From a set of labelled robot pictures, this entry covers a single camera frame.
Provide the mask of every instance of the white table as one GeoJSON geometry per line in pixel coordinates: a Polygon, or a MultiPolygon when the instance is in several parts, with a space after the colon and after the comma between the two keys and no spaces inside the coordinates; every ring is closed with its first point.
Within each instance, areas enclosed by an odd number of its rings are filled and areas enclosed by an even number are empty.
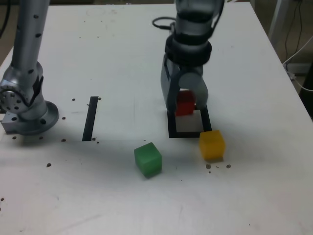
{"type": "Polygon", "coordinates": [[[313,233],[313,124],[250,3],[226,4],[204,66],[224,162],[209,174],[197,139],[168,139],[168,32],[151,20],[175,14],[174,5],[50,7],[44,97],[66,120],[43,140],[2,136],[1,235],[313,233]],[[81,141],[90,96],[102,98],[99,144],[81,141]],[[133,151],[151,141],[163,171],[146,180],[133,151]]]}

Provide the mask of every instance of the black strip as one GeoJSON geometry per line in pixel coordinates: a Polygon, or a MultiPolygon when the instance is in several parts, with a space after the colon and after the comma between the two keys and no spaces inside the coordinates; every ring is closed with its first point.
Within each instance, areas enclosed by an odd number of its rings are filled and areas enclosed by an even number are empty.
{"type": "Polygon", "coordinates": [[[201,112],[201,119],[202,119],[202,126],[204,131],[212,131],[211,122],[209,112],[207,107],[200,110],[201,112]]]}
{"type": "Polygon", "coordinates": [[[90,97],[85,128],[83,133],[83,141],[91,141],[94,120],[96,118],[97,105],[98,97],[97,96],[90,97]]]}

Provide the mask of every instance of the gray robot arm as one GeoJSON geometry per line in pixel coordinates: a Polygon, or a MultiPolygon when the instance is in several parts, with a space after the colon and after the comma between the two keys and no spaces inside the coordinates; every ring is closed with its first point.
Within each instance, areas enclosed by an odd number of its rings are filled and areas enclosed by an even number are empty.
{"type": "Polygon", "coordinates": [[[222,14],[224,0],[177,0],[177,16],[167,38],[162,64],[161,85],[169,113],[177,108],[180,89],[192,91],[196,106],[206,109],[208,91],[202,66],[209,60],[208,39],[222,14]]]}
{"type": "Polygon", "coordinates": [[[38,54],[50,0],[21,0],[11,65],[0,82],[0,103],[7,111],[6,133],[32,135],[46,131],[59,118],[57,107],[44,100],[43,68],[38,54]]]}

